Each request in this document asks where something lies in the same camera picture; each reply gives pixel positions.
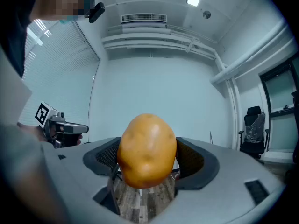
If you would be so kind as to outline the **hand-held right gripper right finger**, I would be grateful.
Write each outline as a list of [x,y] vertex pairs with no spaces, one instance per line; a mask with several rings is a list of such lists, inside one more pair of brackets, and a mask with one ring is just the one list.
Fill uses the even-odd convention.
[[220,164],[211,152],[177,137],[176,159],[179,165],[179,179],[175,190],[200,190],[218,174]]

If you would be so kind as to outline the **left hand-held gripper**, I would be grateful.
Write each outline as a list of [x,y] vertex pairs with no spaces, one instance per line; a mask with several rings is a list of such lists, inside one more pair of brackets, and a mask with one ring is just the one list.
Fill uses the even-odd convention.
[[36,112],[35,119],[43,130],[47,141],[54,148],[66,147],[66,134],[82,134],[89,131],[86,125],[67,123],[63,112],[59,112],[49,104],[42,102]]

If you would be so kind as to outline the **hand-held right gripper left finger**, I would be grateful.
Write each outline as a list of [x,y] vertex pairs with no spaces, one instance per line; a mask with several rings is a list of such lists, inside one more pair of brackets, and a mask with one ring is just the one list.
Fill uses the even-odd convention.
[[88,151],[83,156],[84,165],[96,175],[114,175],[118,171],[117,151],[120,141],[121,138],[117,137]]

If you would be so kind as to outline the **orange fruit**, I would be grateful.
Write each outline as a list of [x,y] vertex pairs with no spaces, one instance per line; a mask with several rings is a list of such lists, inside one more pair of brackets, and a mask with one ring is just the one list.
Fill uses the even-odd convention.
[[157,115],[144,113],[135,117],[123,133],[117,162],[128,186],[147,189],[169,176],[176,153],[172,128]]

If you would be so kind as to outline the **person's right forearm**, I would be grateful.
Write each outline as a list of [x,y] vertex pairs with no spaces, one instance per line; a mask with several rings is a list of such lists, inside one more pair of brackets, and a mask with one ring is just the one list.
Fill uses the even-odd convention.
[[17,125],[0,124],[0,168],[17,199],[46,224],[70,224],[45,163],[42,144]]

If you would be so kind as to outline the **person's left forearm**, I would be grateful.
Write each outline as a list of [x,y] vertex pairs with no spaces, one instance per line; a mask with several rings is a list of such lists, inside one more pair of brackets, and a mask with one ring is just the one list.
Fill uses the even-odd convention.
[[28,125],[24,125],[24,124],[19,123],[19,122],[17,123],[17,126],[21,130],[31,134],[37,140],[47,142],[47,138],[46,138],[46,136],[43,132],[43,129],[40,126],[28,126]]

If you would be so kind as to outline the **person's left hand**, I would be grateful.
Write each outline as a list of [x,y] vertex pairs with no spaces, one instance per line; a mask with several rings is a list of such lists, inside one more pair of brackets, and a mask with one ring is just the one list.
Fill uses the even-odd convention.
[[66,137],[66,146],[72,147],[81,144],[82,134],[69,134]]

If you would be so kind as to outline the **white window blinds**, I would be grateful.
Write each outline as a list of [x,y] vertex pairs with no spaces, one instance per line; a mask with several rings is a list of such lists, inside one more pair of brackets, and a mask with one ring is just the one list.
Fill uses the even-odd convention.
[[28,27],[23,83],[32,94],[19,122],[36,126],[41,102],[66,121],[88,124],[92,86],[100,63],[74,22],[36,20]]

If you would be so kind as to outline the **black office chair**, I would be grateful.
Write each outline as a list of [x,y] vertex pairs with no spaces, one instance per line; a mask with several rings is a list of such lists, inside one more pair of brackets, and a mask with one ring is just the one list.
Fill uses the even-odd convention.
[[270,130],[265,129],[265,113],[260,106],[250,107],[244,116],[245,130],[239,131],[240,151],[261,159],[269,144]]

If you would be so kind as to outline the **dark framed glass door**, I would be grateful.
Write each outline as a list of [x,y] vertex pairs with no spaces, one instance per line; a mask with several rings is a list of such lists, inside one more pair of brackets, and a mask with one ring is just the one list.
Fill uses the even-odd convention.
[[260,76],[269,115],[267,151],[292,153],[298,142],[292,93],[299,91],[299,53]]

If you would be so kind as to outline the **person's black clothing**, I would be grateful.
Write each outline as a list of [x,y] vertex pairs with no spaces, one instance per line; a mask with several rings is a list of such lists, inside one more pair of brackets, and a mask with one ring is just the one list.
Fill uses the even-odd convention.
[[22,77],[27,27],[36,0],[0,0],[0,45],[17,74]]

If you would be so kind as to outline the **white ceiling pipes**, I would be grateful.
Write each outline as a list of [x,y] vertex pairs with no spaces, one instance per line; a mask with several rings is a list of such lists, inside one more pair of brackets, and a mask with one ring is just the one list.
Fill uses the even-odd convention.
[[212,84],[221,83],[232,76],[230,74],[240,68],[246,62],[251,61],[257,54],[261,53],[272,45],[287,29],[289,28],[285,19],[281,19],[255,46],[247,53],[243,54],[239,59],[234,61],[224,70],[215,75],[210,82]]

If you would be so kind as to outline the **white air conditioner vent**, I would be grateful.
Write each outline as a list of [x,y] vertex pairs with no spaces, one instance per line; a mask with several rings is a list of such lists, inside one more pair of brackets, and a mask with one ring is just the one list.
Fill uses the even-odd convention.
[[121,24],[130,22],[162,22],[167,23],[167,15],[165,14],[124,14],[121,16]]

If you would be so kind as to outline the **white vertical wall pipes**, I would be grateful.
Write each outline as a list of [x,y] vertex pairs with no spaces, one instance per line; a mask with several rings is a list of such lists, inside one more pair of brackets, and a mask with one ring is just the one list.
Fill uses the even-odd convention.
[[235,78],[225,81],[232,112],[232,145],[231,149],[239,151],[242,141],[239,138],[239,131],[242,130],[242,106],[241,96]]

